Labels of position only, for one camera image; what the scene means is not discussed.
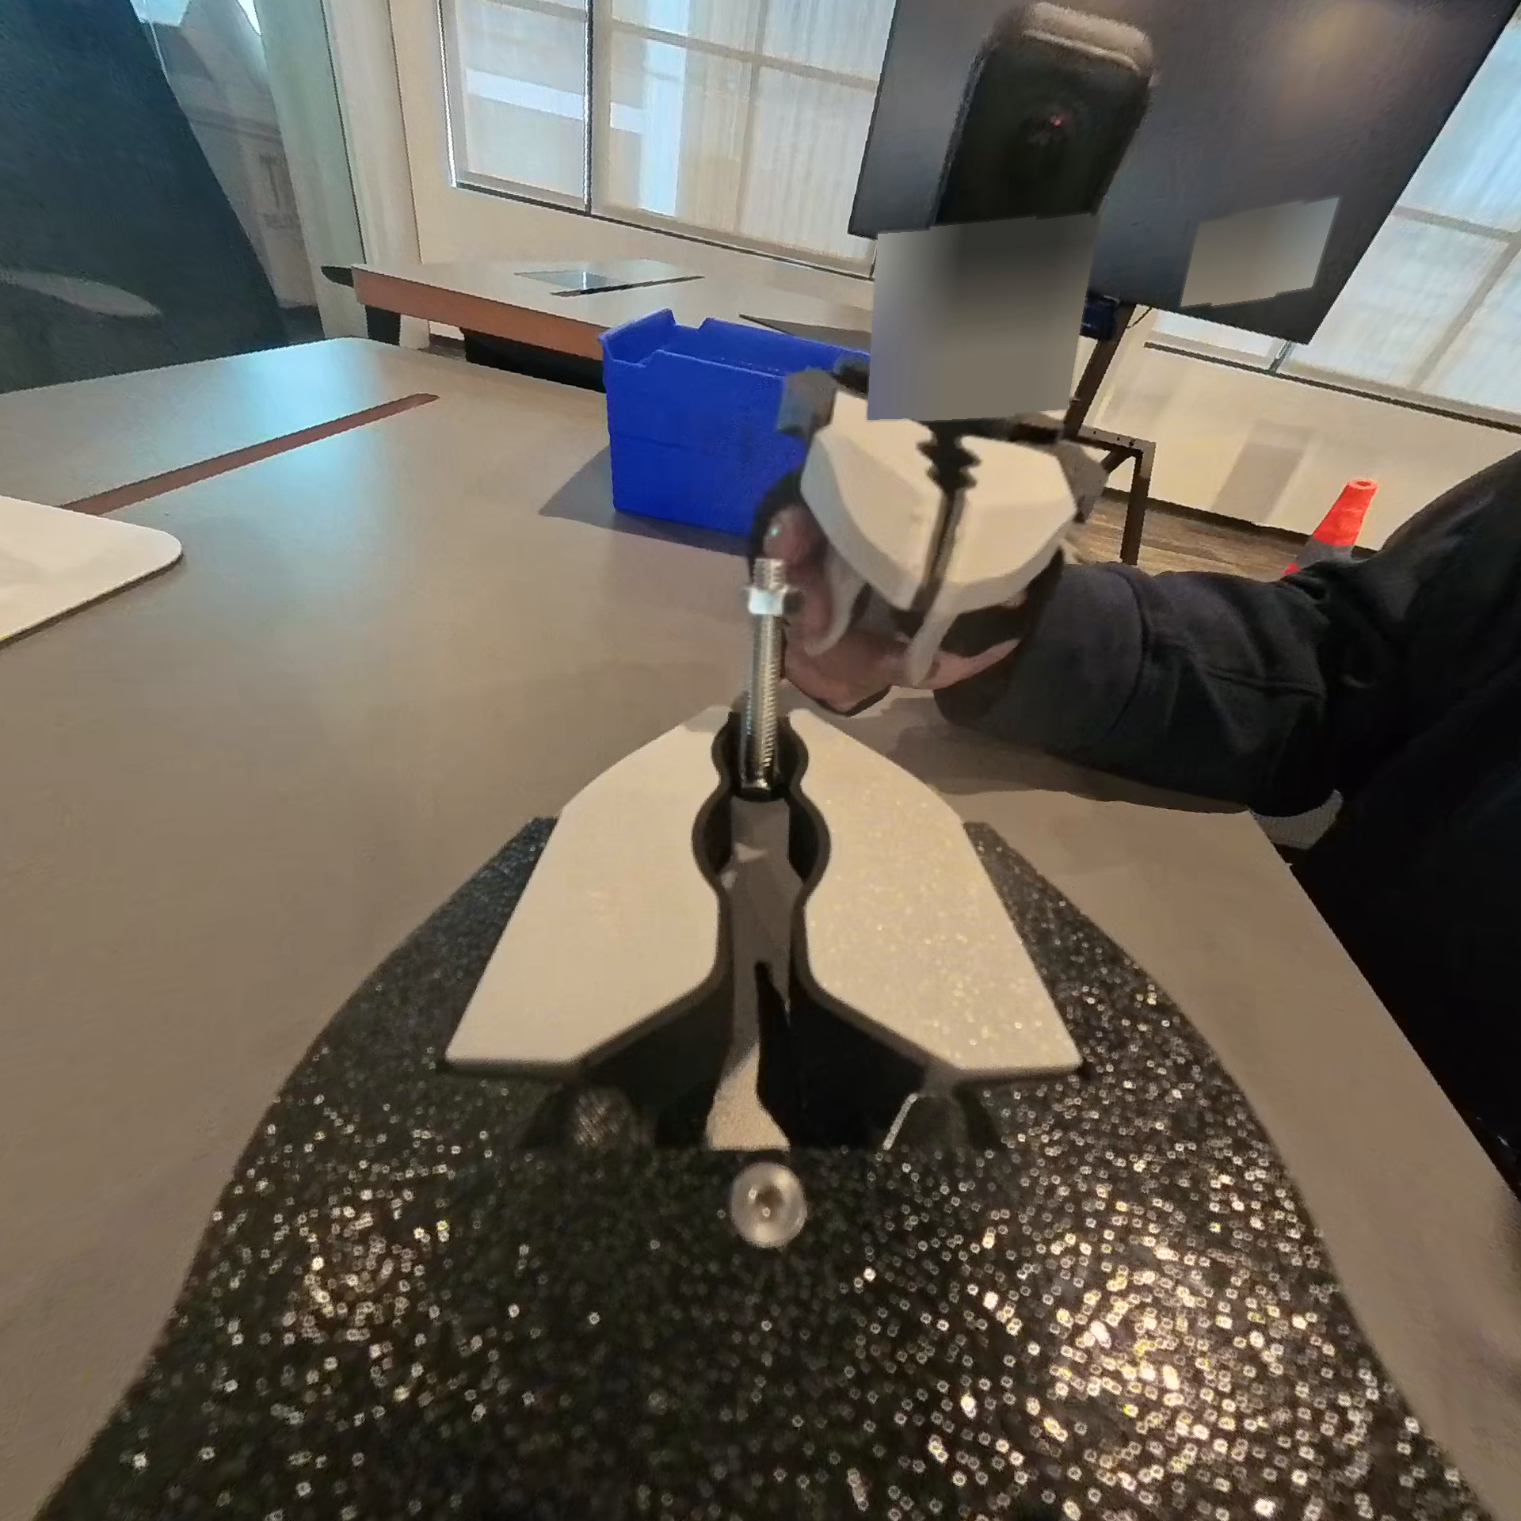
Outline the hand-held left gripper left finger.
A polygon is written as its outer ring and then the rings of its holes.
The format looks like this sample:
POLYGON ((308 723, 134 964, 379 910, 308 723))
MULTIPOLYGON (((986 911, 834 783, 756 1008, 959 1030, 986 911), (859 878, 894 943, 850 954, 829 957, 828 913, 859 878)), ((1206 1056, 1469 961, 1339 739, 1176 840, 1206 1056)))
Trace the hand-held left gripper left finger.
POLYGON ((451 1037, 452 1070, 590 1075, 718 991, 733 721, 696 713, 561 810, 451 1037))

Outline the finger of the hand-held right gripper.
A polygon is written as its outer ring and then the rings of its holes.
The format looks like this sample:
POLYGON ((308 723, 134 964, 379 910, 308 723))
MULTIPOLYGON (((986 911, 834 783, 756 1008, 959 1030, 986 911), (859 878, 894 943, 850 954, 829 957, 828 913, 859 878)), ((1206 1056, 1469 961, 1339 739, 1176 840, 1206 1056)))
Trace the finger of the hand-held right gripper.
POLYGON ((962 450, 959 507, 934 582, 940 634, 1016 609, 1080 519, 1073 442, 966 442, 962 450))
POLYGON ((891 610, 958 607, 961 428, 834 419, 809 446, 802 490, 847 607, 861 595, 891 610))

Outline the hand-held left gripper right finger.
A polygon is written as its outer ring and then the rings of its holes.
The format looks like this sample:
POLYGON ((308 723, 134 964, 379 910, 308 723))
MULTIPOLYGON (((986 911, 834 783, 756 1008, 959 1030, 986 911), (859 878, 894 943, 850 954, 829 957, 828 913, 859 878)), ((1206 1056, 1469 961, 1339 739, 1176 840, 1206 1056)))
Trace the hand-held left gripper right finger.
POLYGON ((790 718, 821 877, 805 970, 828 1000, 951 1083, 1068 1076, 1081 1056, 956 808, 810 712, 790 718))

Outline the blue plastic parts bin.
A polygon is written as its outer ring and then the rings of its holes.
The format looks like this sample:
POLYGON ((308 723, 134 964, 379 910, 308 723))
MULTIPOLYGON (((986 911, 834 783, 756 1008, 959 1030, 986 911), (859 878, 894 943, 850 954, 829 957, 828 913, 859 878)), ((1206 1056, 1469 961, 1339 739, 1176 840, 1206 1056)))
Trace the blue plastic parts bin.
POLYGON ((737 320, 641 316, 600 338, 614 506, 626 517, 745 538, 807 442, 780 430, 790 378, 867 360, 737 320))

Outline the silver hex bolt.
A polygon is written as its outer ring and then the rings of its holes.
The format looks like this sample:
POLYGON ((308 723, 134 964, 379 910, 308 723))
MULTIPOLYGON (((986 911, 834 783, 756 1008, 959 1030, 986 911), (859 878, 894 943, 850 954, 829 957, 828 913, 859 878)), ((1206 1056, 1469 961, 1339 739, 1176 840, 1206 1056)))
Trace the silver hex bolt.
MULTIPOLYGON (((761 588, 790 587, 785 561, 758 557, 752 566, 750 585, 761 588)), ((786 666, 786 618, 752 618, 750 675, 745 693, 741 789, 745 797, 771 797, 777 786, 780 694, 786 666)))

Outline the person's right forearm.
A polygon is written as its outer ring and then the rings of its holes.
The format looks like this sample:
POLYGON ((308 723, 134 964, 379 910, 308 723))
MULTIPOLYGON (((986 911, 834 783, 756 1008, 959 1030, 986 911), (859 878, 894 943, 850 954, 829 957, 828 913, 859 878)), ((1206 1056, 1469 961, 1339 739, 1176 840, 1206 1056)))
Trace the person's right forearm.
POLYGON ((1518 827, 1518 455, 1371 557, 1279 580, 1067 569, 1013 653, 937 698, 969 729, 1293 815, 1339 794, 1518 827))

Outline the person's right hand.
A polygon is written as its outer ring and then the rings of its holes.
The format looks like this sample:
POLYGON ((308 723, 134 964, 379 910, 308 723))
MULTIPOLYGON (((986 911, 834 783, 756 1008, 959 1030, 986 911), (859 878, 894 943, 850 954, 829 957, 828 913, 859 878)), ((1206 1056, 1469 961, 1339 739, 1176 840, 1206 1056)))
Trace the person's right hand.
POLYGON ((932 693, 978 712, 988 691, 1015 667, 1021 644, 1061 580, 1068 555, 1057 549, 1002 610, 983 610, 950 634, 921 675, 910 671, 912 636, 891 614, 874 612, 874 595, 839 558, 812 515, 799 468, 771 485, 752 533, 756 560, 783 566, 786 593, 785 674, 794 688, 832 713, 856 713, 894 690, 932 693))

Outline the black monitor stand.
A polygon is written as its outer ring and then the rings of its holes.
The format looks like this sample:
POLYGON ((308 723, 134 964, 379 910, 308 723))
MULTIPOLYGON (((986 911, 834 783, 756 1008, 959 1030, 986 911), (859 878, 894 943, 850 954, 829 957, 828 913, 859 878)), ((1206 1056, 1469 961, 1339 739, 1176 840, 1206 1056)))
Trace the black monitor stand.
POLYGON ((1107 295, 1088 295, 1081 314, 1075 387, 1062 419, 1062 435, 1102 457, 1107 484, 1130 466, 1126 492, 1126 515, 1119 534, 1118 558, 1137 566, 1151 509, 1152 474, 1157 446, 1132 431, 1116 431, 1103 423, 1103 412, 1135 379, 1148 354, 1159 313, 1107 295))

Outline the large dark monitor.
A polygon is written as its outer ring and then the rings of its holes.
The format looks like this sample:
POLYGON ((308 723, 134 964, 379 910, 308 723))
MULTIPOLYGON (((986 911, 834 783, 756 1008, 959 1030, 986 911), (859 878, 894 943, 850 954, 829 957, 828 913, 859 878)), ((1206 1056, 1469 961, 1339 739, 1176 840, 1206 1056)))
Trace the large dark monitor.
POLYGON ((1518 4, 896 4, 848 232, 942 216, 978 116, 1037 151, 1113 154, 1091 295, 1311 339, 1512 24, 1518 4), (1335 208, 1314 276, 1186 295, 1205 229, 1335 208))

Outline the orange traffic cone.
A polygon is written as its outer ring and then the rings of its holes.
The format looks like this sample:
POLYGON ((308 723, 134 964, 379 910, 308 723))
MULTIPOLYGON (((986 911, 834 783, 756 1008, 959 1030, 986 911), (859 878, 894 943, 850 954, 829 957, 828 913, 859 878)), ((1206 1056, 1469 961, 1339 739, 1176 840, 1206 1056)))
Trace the orange traffic cone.
POLYGON ((1351 563, 1360 545, 1360 533, 1368 511, 1379 493, 1374 479, 1354 479, 1343 485, 1335 504, 1300 545, 1282 577, 1301 574, 1314 566, 1351 563))

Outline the grey wooden-edged table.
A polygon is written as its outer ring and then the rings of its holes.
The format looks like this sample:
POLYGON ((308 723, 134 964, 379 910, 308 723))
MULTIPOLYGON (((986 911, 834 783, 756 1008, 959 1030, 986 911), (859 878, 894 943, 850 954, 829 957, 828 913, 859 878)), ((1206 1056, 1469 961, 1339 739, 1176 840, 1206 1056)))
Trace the grey wooden-edged table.
POLYGON ((847 301, 703 276, 658 260, 503 260, 325 267, 367 313, 371 336, 395 344, 405 319, 535 352, 598 363, 601 336, 668 311, 685 328, 750 324, 867 346, 864 297, 847 301))

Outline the person's torso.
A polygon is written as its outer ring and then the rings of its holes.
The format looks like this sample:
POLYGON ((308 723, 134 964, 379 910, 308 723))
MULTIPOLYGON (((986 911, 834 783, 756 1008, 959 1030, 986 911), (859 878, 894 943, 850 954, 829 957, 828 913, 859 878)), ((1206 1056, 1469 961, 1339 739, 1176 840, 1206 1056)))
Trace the person's torso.
POLYGON ((1518 1190, 1518 705, 1455 713, 1346 793, 1300 885, 1518 1190))

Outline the white document stand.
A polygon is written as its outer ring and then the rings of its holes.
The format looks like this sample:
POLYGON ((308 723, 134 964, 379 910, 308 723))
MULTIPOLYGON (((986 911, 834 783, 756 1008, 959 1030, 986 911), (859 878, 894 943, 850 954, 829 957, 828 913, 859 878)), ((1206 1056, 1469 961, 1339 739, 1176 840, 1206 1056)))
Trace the white document stand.
POLYGON ((183 555, 162 530, 2 498, 2 644, 156 579, 183 555))

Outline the black office chair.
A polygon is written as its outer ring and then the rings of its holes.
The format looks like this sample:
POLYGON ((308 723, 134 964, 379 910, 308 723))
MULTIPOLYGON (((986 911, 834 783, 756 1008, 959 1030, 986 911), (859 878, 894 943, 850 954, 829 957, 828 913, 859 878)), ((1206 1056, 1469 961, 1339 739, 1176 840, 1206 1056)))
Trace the black office chair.
POLYGON ((2 5, 2 390, 286 347, 127 2, 2 5))

